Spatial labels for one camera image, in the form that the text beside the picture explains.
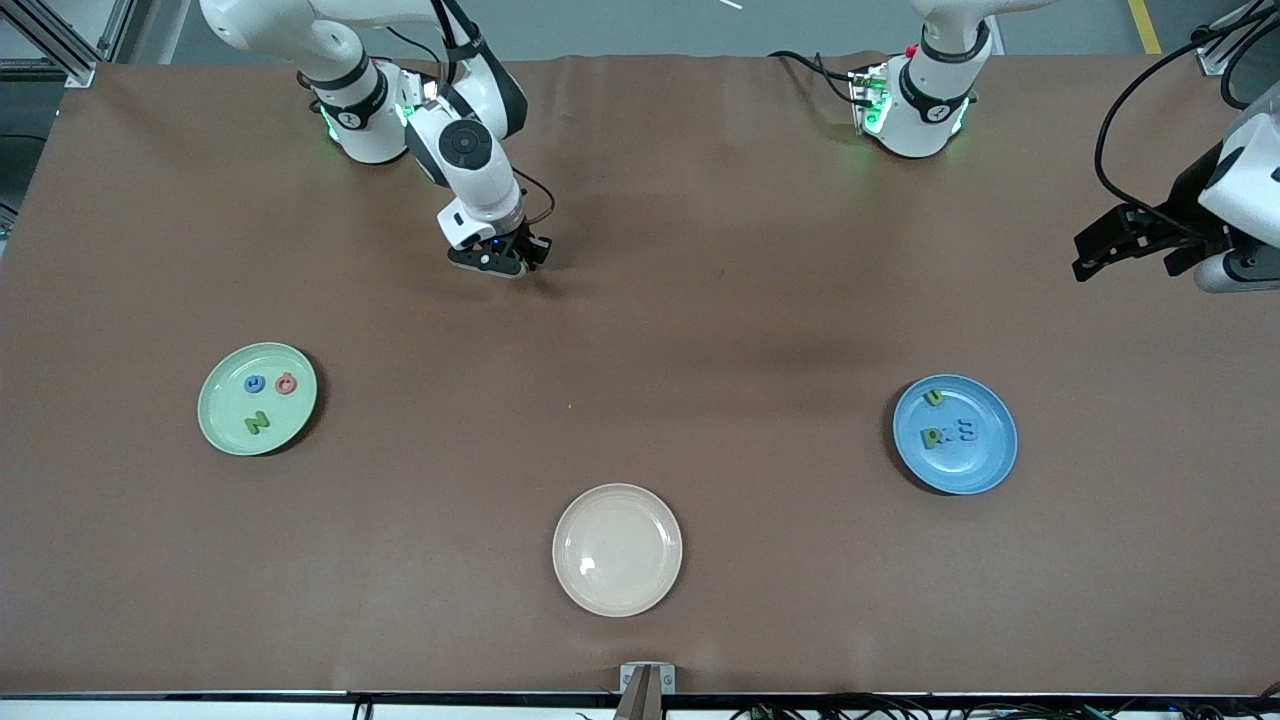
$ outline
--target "gray floor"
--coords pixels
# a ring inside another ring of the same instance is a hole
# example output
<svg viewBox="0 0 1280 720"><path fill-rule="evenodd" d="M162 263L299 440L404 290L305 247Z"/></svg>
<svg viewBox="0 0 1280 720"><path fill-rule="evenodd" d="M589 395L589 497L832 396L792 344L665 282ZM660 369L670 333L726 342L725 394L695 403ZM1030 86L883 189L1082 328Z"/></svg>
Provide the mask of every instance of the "gray floor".
<svg viewBox="0 0 1280 720"><path fill-rule="evenodd" d="M1166 51L1197 24L1242 0L1146 0ZM902 0L466 0L498 55L540 60L563 55L663 54L762 56L773 50L842 55L899 51L919 38L919 19ZM440 47L430 26L402 32ZM1002 15L1009 54L1133 54L1142 42L1128 0L1061 0L1039 10ZM383 31L361 31L370 54L426 55ZM1257 92L1280 79L1280 32L1260 44L1248 65ZM214 36L198 0L154 0L134 61L241 64L278 61L228 47ZM0 82L0 132L45 136L63 90L56 83ZM40 143L0 140L0 201L18 208L40 156Z"/></svg>

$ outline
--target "plate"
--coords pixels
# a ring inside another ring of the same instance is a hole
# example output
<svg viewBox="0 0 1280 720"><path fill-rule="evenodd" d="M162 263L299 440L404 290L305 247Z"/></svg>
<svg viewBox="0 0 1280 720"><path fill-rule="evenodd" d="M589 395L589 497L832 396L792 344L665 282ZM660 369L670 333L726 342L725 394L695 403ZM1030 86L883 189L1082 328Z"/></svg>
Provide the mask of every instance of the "plate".
<svg viewBox="0 0 1280 720"><path fill-rule="evenodd" d="M951 495L996 487L1018 457L1009 407L961 375L933 375L906 388L893 410L893 443L918 478Z"/></svg>
<svg viewBox="0 0 1280 720"><path fill-rule="evenodd" d="M232 352L200 388L205 439L230 455L262 455L293 439L316 406L311 361L297 348L260 342Z"/></svg>
<svg viewBox="0 0 1280 720"><path fill-rule="evenodd" d="M580 495L556 525L552 564L573 602L605 618L649 610L684 556L680 525L657 495L614 483Z"/></svg>

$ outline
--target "brown table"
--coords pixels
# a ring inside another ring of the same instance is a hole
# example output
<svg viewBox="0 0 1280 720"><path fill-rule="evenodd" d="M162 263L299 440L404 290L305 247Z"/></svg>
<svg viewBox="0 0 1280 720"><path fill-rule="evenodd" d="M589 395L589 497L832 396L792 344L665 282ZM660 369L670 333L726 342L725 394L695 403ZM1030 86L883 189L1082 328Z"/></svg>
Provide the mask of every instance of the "brown table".
<svg viewBox="0 0 1280 720"><path fill-rule="evenodd" d="M698 692L1257 692L1280 295L1070 272L1114 204L1094 132L1148 61L995 59L922 161L776 60L518 64L507 147L559 210L517 283L449 266L448 195L346 160L291 69L101 68L0 275L0 688L593 689L643 657ZM1116 179L1161 197L1229 118L1171 68ZM262 340L316 357L323 415L221 455L197 389ZM1018 419L991 493L895 461L895 396L938 372ZM686 542L626 620L550 569L605 482Z"/></svg>

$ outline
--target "blue plate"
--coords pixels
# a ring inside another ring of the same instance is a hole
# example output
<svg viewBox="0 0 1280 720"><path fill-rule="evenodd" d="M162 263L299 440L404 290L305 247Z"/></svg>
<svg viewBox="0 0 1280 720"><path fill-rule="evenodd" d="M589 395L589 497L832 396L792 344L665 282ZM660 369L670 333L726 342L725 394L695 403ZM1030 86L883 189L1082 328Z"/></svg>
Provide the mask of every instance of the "blue plate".
<svg viewBox="0 0 1280 720"><path fill-rule="evenodd" d="M960 375L933 375L906 388L893 410L893 443L918 478L951 495L998 486L1018 457L1009 407L987 386Z"/></svg>

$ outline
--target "yellow floor line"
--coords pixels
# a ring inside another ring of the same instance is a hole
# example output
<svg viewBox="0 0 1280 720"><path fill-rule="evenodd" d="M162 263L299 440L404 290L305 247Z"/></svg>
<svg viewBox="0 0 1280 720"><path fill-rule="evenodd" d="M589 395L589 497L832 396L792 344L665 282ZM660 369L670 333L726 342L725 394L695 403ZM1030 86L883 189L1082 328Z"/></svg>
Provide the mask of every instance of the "yellow floor line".
<svg viewBox="0 0 1280 720"><path fill-rule="evenodd" d="M1138 37L1142 38L1142 51L1148 55L1160 55L1160 38L1156 37L1156 26L1151 24L1151 13L1147 12L1147 3L1143 0L1129 0L1129 14L1133 15L1133 24L1138 28Z"/></svg>

